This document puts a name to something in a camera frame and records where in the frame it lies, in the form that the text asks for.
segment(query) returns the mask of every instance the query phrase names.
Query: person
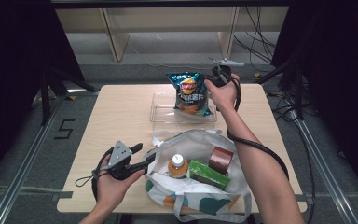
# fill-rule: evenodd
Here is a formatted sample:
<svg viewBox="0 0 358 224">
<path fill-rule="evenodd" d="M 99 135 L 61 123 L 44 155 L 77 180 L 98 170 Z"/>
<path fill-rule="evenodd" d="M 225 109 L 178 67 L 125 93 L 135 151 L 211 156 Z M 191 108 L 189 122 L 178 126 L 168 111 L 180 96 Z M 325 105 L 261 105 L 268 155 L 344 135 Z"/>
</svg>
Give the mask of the person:
<svg viewBox="0 0 358 224">
<path fill-rule="evenodd" d="M 233 74 L 232 78 L 240 82 L 239 76 Z M 229 82 L 218 88 L 211 81 L 205 80 L 205 85 L 231 134 L 260 143 L 234 108 L 237 96 L 234 83 Z M 304 223 L 293 189 L 279 163 L 259 149 L 242 143 L 234 142 L 234 144 L 242 171 L 255 197 L 263 223 Z M 82 223 L 102 223 L 121 203 L 128 187 L 142 174 L 142 172 L 135 173 L 124 181 L 117 181 L 110 175 L 100 178 L 98 202 Z"/>
</svg>

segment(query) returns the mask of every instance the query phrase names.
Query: canvas bag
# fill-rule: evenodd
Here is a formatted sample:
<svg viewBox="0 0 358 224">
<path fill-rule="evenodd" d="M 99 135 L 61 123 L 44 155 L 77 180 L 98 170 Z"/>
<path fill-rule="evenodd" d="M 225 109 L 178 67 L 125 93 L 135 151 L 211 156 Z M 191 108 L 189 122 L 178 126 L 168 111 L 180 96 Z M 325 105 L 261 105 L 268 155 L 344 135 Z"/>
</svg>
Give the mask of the canvas bag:
<svg viewBox="0 0 358 224">
<path fill-rule="evenodd" d="M 243 175 L 236 148 L 233 143 L 220 135 L 217 130 L 190 130 L 179 133 L 159 145 L 144 156 L 156 153 L 156 159 L 149 165 L 145 175 L 148 196 L 162 206 L 172 207 L 173 213 L 180 221 L 195 219 L 215 219 L 240 223 L 251 213 L 251 194 Z M 166 176 L 170 158 L 179 153 L 188 160 L 208 164 L 214 147 L 221 147 L 234 152 L 228 167 L 228 177 L 231 179 L 225 190 L 211 185 L 202 184 L 191 178 L 175 179 Z M 229 214 L 228 210 L 239 197 L 243 197 L 244 215 Z M 182 206 L 200 211 L 197 214 L 181 215 Z"/>
</svg>

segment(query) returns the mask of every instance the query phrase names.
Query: green package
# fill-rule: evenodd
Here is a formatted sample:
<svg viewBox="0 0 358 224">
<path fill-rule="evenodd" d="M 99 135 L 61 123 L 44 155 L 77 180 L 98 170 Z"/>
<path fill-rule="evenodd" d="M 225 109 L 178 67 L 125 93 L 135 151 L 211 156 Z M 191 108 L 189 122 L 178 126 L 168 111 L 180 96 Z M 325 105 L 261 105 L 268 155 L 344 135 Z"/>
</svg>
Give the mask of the green package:
<svg viewBox="0 0 358 224">
<path fill-rule="evenodd" d="M 220 189 L 225 189 L 230 181 L 227 176 L 221 175 L 209 166 L 194 160 L 190 162 L 190 178 Z"/>
</svg>

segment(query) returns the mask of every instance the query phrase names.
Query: white bottle cap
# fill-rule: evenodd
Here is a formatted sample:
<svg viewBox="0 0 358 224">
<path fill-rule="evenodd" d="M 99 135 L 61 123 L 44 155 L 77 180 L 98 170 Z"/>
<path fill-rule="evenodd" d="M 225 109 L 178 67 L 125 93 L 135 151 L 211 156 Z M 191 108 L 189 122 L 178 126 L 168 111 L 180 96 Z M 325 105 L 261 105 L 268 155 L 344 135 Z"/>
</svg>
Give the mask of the white bottle cap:
<svg viewBox="0 0 358 224">
<path fill-rule="evenodd" d="M 182 166 L 184 163 L 183 161 L 183 156 L 180 155 L 180 154 L 175 154 L 173 157 L 172 157 L 172 164 L 173 166 L 175 167 L 180 167 Z"/>
</svg>

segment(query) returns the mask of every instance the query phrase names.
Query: chip bag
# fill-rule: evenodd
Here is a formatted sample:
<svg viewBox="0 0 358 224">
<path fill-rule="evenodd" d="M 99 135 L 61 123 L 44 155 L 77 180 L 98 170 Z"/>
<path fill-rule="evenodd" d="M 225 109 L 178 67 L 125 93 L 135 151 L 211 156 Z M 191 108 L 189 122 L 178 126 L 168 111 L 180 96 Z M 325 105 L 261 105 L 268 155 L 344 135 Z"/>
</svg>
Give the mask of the chip bag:
<svg viewBox="0 0 358 224">
<path fill-rule="evenodd" d="M 176 88 L 175 109 L 187 114 L 208 116 L 212 112 L 208 107 L 208 90 L 201 73 L 167 74 Z"/>
</svg>

